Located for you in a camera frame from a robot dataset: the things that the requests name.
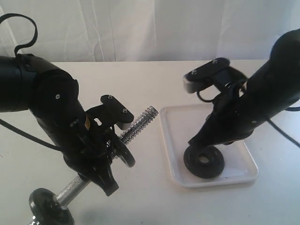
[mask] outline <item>white backdrop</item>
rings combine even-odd
[[[23,53],[49,61],[266,59],[274,42],[300,28],[300,0],[0,0],[0,14],[38,26]],[[13,55],[33,26],[0,26],[0,54]]]

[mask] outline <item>metal rod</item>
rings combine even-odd
[[[157,110],[150,106],[146,109],[121,135],[120,139],[124,144],[128,144],[138,135],[156,116]],[[90,180],[84,181],[80,176],[75,177],[60,193],[54,196],[54,200],[57,201],[62,209],[65,209],[67,205],[90,183]]]

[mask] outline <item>plastic tray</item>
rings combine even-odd
[[[165,107],[160,111],[160,123],[165,141],[171,175],[184,188],[198,188],[256,180],[258,168],[244,142],[217,145],[225,160],[223,172],[213,179],[194,176],[184,165],[183,154],[188,141],[197,134],[211,113],[211,105]]]

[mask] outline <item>white tray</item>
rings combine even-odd
[[[223,154],[223,172],[213,179],[194,176],[184,165],[183,154],[188,141],[195,136],[211,113],[212,105],[199,104],[165,107],[160,111],[160,123],[165,141],[171,175],[184,188],[236,184],[254,181],[258,168],[244,142],[216,146]]]

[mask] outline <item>white table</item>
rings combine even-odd
[[[85,109],[111,94],[138,116],[149,105],[158,110],[171,105],[199,103],[187,94],[182,76],[203,61],[56,63],[80,84]],[[263,60],[233,60],[232,66],[252,75]],[[216,94],[215,89],[205,97]],[[50,141],[30,112],[2,113],[2,119]],[[273,118],[284,131],[300,140],[298,113]],[[28,198],[36,188],[55,193],[76,173],[62,155],[0,127],[0,223],[24,225],[31,218]],[[69,205],[76,225],[211,225],[299,224],[300,149],[270,125],[264,124],[246,140],[259,167],[254,183],[184,189],[170,176],[159,119],[129,144],[133,168],[115,160],[112,172],[120,188],[106,197],[95,184],[87,186]]]

